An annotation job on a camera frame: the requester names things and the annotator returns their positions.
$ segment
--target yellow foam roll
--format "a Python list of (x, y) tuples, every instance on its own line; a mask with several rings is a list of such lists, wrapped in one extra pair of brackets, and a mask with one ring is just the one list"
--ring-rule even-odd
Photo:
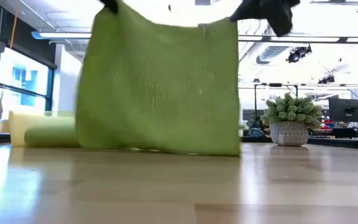
[(10, 133), (9, 120), (0, 121), (0, 133)]
[(13, 147), (76, 146), (75, 119), (70, 112), (9, 112)]

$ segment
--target track light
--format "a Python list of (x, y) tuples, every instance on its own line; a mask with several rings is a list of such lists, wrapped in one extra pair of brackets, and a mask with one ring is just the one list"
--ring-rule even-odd
[(285, 59), (288, 63), (297, 63), (301, 58), (312, 53), (311, 47), (297, 47), (290, 52), (290, 55)]
[(329, 84), (329, 83), (334, 83), (335, 82), (335, 77), (333, 75), (328, 75), (322, 79), (320, 79), (318, 81), (318, 84)]

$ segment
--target wall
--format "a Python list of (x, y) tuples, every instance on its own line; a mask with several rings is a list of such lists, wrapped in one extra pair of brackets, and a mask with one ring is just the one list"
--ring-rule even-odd
[(65, 46), (56, 45), (55, 78), (53, 81), (52, 111), (75, 111), (76, 88), (82, 63), (69, 54)]

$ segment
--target succulent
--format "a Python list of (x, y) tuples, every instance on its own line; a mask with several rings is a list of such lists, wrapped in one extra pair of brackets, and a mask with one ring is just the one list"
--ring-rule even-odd
[(321, 107), (314, 105), (311, 97), (293, 98), (290, 93), (286, 93), (284, 98), (278, 97), (275, 101), (266, 101), (266, 105), (268, 109), (261, 117), (265, 125), (296, 121), (304, 123), (311, 129), (320, 127), (321, 123), (317, 118), (322, 116)]

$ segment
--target ceiling duct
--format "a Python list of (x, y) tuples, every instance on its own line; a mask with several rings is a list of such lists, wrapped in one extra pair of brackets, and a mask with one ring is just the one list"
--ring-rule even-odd
[(259, 65), (267, 65), (289, 47), (290, 46), (268, 46), (260, 55), (258, 55), (258, 57), (256, 57), (256, 63)]
[[(258, 35), (258, 34), (269, 35), (271, 32), (273, 32), (273, 30), (267, 24), (267, 21), (259, 21), (259, 26), (254, 31), (254, 35)], [(262, 42), (254, 42), (246, 46), (244, 49), (241, 50), (239, 63), (243, 61), (252, 61), (252, 63), (254, 63), (254, 55), (261, 54), (261, 52), (263, 52), (266, 46), (267, 44)]]
[(195, 0), (196, 6), (210, 6), (211, 0)]
[(320, 94), (315, 94), (315, 93), (307, 93), (306, 94), (308, 97), (311, 97), (314, 101), (321, 101), (321, 100), (328, 100), (330, 98), (335, 98), (338, 99), (339, 95), (336, 94), (328, 94), (328, 93), (320, 93)]
[(325, 4), (337, 6), (358, 6), (358, 1), (329, 0), (329, 1), (310, 1), (310, 4)]

